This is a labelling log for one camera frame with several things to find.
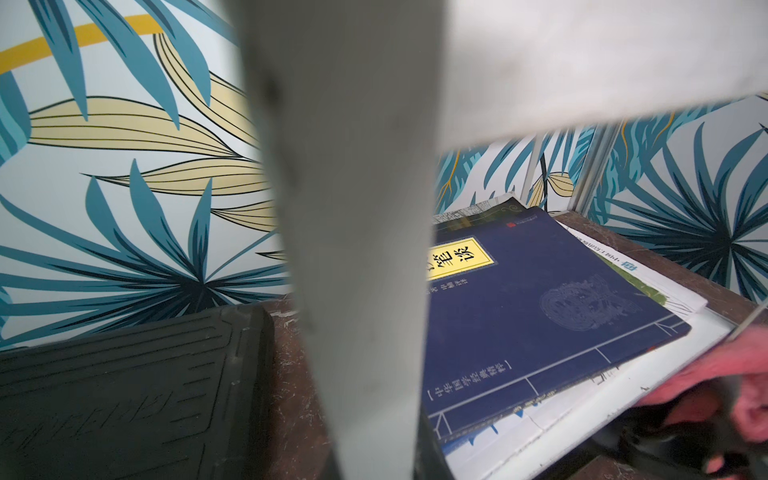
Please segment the yellow title label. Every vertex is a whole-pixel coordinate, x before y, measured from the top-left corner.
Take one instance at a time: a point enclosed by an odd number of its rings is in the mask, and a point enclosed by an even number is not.
[[[474,237],[437,245],[429,251],[427,280],[466,272],[491,265],[494,261]]]

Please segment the white book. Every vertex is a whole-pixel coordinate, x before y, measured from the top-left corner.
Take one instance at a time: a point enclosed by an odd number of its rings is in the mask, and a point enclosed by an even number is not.
[[[688,321],[706,307],[707,300],[701,295],[581,232],[562,226],[595,253],[661,293],[665,297],[664,307],[681,319]],[[718,336],[715,337],[715,333],[712,333],[712,338],[707,338],[706,348],[720,339],[720,334],[724,335],[726,330],[721,328],[715,329],[714,332],[717,332]],[[685,338],[679,339],[674,344],[677,345],[684,340]],[[689,361],[700,354],[705,346],[692,344],[689,347],[691,351]],[[459,446],[445,457],[456,480],[483,480],[489,477],[511,457],[541,438],[574,409],[608,391],[609,385],[617,379],[621,379],[624,383],[632,383],[631,378],[627,378],[623,372],[629,370],[632,365],[652,361],[646,357],[648,356],[639,357],[593,379],[572,386],[536,406],[530,406],[517,414],[507,416],[492,427],[478,432],[471,442]],[[684,365],[685,363],[680,363],[677,369],[682,369]],[[622,401],[617,399],[616,415],[631,405],[625,405],[621,403]]]

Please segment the yellow stripe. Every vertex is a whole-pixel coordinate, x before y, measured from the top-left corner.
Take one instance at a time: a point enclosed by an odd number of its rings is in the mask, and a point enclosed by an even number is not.
[[[125,17],[125,20],[139,35],[163,32],[163,29],[151,15],[131,15]],[[77,37],[78,45],[81,47],[107,41],[107,37],[93,23],[75,27],[74,35]],[[35,40],[26,41],[15,47],[10,47],[8,50],[0,51],[0,74],[4,74],[22,65],[30,64],[33,61],[50,57],[51,55],[51,49],[48,47],[45,38],[38,37]]]

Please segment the chinese characters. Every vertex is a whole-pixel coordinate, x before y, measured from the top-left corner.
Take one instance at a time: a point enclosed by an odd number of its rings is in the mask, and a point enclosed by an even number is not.
[[[427,280],[453,276],[495,262],[474,237],[435,245],[427,259]]]
[[[437,397],[455,393],[461,389],[465,389],[476,383],[480,383],[485,379],[490,379],[491,377],[501,375],[510,368],[511,367],[509,366],[509,362],[505,360],[504,363],[496,363],[495,365],[487,366],[477,372],[472,372],[469,375],[465,375],[459,379],[451,380],[450,382],[446,382],[441,386],[435,387],[434,389],[427,390],[427,394],[429,395],[429,399],[434,401]]]
[[[466,283],[469,283],[466,278],[453,280],[452,282],[443,283],[439,286],[431,286],[429,287],[429,292],[437,293],[438,290],[447,290],[449,288],[454,288],[455,286],[465,285]]]

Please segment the yellow leaf pattern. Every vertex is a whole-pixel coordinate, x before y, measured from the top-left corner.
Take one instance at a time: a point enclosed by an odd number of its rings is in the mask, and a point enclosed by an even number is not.
[[[112,97],[89,97],[85,120],[74,100],[30,113],[29,143],[52,147],[152,150],[237,157],[213,132],[189,118],[180,128],[162,108]]]
[[[162,194],[202,195],[209,179],[213,179],[213,195],[250,194],[269,188],[261,165],[242,158],[201,158],[141,176],[153,192]],[[124,186],[131,183],[129,175],[98,178]]]
[[[555,172],[547,176],[549,186],[557,195],[561,197],[570,197],[574,194],[574,183],[568,172]]]
[[[544,180],[542,177],[539,177],[531,188],[531,199],[528,201],[528,208],[538,207],[541,205],[542,200],[544,200]]]
[[[572,197],[574,194],[574,184],[568,172],[553,172],[547,175],[549,187],[561,197]],[[531,189],[531,199],[528,201],[528,207],[538,207],[544,200],[544,178],[539,177]]]
[[[234,137],[257,146],[255,129],[248,114],[247,99],[239,88],[211,73],[208,106],[168,37],[165,34],[154,35],[154,47],[168,77],[201,114]]]
[[[272,200],[235,208],[212,208],[210,212],[243,227],[271,232],[277,228],[275,204]]]

